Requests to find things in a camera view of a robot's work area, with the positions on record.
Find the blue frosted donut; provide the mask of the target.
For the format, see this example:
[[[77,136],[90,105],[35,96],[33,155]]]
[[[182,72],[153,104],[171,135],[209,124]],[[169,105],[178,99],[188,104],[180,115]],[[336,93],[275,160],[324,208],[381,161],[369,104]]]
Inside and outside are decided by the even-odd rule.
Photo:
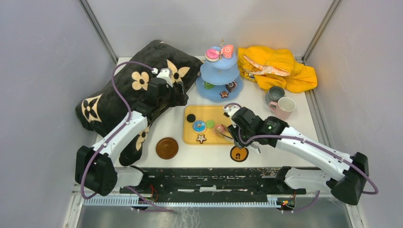
[[[206,129],[207,129],[206,123],[202,120],[196,120],[192,124],[192,130],[197,134],[204,133]]]

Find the green swirl roll cake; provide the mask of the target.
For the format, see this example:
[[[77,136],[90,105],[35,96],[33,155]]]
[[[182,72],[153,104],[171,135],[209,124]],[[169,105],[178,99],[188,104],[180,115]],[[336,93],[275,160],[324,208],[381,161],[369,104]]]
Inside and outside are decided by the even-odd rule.
[[[211,83],[208,83],[208,82],[206,82],[206,81],[203,82],[203,86],[204,86],[204,89],[205,89],[205,90],[210,90],[210,89],[212,89],[212,88],[215,87],[215,85],[213,85],[213,84],[211,84]]]

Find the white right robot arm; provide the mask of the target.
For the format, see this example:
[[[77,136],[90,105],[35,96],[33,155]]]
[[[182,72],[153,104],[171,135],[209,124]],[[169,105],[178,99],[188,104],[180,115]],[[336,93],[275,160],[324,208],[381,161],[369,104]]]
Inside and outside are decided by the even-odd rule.
[[[263,120],[235,103],[224,106],[223,114],[231,121],[228,130],[238,148],[269,145],[315,165],[314,169],[283,167],[274,181],[277,192],[286,194],[292,189],[330,192],[336,199],[354,206],[363,194],[379,192],[369,177],[366,155],[337,151],[309,139],[277,117]]]

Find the salmon swirl cake slice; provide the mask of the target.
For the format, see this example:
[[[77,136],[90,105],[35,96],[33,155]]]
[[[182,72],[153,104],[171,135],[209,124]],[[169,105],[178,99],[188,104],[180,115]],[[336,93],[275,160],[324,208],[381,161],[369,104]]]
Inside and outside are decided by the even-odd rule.
[[[225,59],[231,59],[234,52],[233,45],[225,45],[221,47],[221,56]]]

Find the green macaron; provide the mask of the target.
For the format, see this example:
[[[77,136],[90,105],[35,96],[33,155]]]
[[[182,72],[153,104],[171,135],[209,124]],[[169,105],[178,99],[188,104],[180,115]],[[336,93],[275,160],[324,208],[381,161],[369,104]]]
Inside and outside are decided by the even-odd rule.
[[[207,120],[205,123],[206,123],[206,127],[208,129],[212,129],[212,128],[215,127],[215,121],[214,120]]]

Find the black sandwich cookie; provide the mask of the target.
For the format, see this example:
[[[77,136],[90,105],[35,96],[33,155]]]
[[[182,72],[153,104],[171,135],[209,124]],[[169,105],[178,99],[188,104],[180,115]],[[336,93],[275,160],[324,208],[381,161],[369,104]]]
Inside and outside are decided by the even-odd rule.
[[[186,121],[189,123],[193,123],[196,121],[196,116],[194,114],[188,114],[186,116]]]

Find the pink frosted donut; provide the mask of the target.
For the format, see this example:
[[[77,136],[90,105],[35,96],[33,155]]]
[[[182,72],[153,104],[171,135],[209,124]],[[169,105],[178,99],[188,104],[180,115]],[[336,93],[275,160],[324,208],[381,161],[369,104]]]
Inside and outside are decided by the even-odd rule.
[[[205,59],[210,62],[216,62],[221,58],[221,48],[209,48],[205,52]]]

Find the metal serving tongs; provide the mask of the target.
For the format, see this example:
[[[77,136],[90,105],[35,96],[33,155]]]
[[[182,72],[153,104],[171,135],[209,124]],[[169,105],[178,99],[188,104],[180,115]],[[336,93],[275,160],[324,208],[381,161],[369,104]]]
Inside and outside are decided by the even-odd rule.
[[[233,137],[231,136],[228,128],[222,124],[215,126],[215,133],[220,138],[225,138],[228,141],[233,142]],[[260,148],[254,144],[245,146],[246,149],[251,150],[257,154],[261,154]]]

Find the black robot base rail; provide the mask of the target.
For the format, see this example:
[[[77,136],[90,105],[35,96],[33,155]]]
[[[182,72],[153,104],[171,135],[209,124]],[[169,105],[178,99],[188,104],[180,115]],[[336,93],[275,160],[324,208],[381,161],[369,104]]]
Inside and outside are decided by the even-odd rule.
[[[268,195],[305,195],[280,178],[281,168],[144,168],[138,193],[158,203],[265,202]]]

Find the chocolate swirl roll cake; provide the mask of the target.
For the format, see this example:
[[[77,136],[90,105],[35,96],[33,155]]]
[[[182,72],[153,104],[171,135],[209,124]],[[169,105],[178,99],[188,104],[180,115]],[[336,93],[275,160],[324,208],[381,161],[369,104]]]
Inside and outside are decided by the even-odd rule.
[[[236,81],[232,81],[225,85],[225,88],[229,93],[232,93],[236,90],[238,83]]]

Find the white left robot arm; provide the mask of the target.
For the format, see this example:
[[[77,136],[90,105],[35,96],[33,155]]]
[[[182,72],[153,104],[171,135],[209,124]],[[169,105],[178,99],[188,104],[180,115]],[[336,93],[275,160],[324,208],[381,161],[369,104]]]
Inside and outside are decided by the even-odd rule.
[[[189,97],[183,82],[171,83],[164,77],[152,78],[148,90],[129,108],[123,120],[102,140],[91,147],[77,151],[75,181],[80,184],[82,197],[85,189],[107,196],[116,187],[132,186],[138,193],[149,189],[149,180],[131,164],[114,166],[117,159],[132,160],[123,156],[123,150],[170,107],[185,106]]]

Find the pink round candy cake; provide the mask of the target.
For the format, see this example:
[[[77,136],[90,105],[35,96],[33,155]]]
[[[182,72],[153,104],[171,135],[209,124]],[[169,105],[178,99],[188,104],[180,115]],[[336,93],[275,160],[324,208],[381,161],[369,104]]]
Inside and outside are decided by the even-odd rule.
[[[218,137],[224,138],[227,136],[226,135],[226,132],[228,131],[227,126],[219,124],[219,125],[216,125],[214,129],[215,129],[215,133]]]

